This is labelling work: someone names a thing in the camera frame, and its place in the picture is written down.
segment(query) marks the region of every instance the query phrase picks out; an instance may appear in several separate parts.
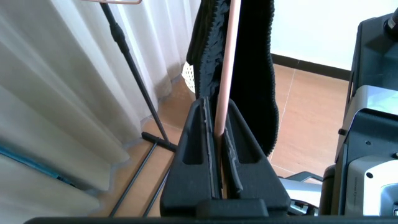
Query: black fabric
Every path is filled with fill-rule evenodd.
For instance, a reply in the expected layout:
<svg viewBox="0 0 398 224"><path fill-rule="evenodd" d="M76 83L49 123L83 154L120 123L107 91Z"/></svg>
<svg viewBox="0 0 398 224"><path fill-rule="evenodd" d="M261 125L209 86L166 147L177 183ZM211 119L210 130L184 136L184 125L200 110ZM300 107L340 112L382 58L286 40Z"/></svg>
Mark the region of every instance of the black fabric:
<svg viewBox="0 0 398 224"><path fill-rule="evenodd" d="M229 5L229 0L201 2L187 55L197 98L217 97ZM279 123L270 53L273 16L273 0L242 0L230 95L267 156L275 146Z"/></svg>

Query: curtain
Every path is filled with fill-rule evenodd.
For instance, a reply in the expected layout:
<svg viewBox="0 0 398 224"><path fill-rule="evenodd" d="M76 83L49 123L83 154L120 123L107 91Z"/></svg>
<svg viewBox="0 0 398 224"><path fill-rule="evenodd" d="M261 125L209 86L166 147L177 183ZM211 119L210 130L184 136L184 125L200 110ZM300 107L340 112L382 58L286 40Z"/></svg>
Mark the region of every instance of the curtain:
<svg viewBox="0 0 398 224"><path fill-rule="evenodd" d="M156 108L181 72L199 4L110 5ZM96 209L88 190L108 190L150 115L99 3L2 1L0 57L0 146L75 186L0 156L0 220Z"/></svg>

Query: black metal stand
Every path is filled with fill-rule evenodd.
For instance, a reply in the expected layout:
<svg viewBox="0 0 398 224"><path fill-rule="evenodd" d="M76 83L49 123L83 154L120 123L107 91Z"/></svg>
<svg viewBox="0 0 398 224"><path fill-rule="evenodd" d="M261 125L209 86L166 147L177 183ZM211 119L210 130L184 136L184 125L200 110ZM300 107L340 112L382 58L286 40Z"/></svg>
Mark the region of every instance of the black metal stand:
<svg viewBox="0 0 398 224"><path fill-rule="evenodd" d="M141 76L138 72L138 69L136 67L136 64L134 63L131 54L130 54L130 50L129 47L126 43L126 40L124 38L124 34L123 34L123 30L122 28L120 28L119 24L114 20L114 17L112 15L111 9L109 8L108 4L106 3L100 3L101 4L101 8L109 22L109 27L111 29L111 34L113 37L113 40L118 44L120 51L122 52L122 54L124 55L124 58L126 59L127 64L129 65L129 68L131 70L132 75L134 76L134 78L136 79L137 85L145 99L145 102L147 103L150 113L152 114L152 116L154 117L154 120L156 122L157 127L159 128L160 133L163 136L163 139L154 136L153 134L149 134L146 132L142 133L142 138L145 139L146 141L152 142L154 143L154 145L152 146L152 148L150 149L150 151L148 152L148 154L146 155L144 161L142 162L142 164L139 166L137 172L134 174L134 177L131 179L128 187L124 190L122 196L120 197L120 199L118 200L117 204L115 205L115 207L113 208L111 214L109 215L110 217L113 217L114 214L116 213L116 211L118 210L120 204L122 203L123 199L125 198L125 196L127 195L127 193L129 192L131 186L133 185L134 181L137 179L139 173L141 172L142 168L145 166L145 163L147 162L148 158L150 157L150 155L152 154L153 150L155 149L156 146L161 146L167 150L170 150L172 152L175 152L177 146L172 144L167 135L166 132L164 131L164 128L162 126L162 123L160 122L160 119L156 113L156 110L154 108L154 105L152 104L150 98L149 98L149 94L148 91L145 88L144 82L141 79ZM147 215L149 213L149 210L152 208L153 203L156 199L156 197L158 196L161 188L164 185L164 182L167 178L167 174L169 172L166 173L165 177L162 180L162 183L159 185L155 195L153 196L152 200L150 201L149 206L146 208L146 212L145 214Z"/></svg>

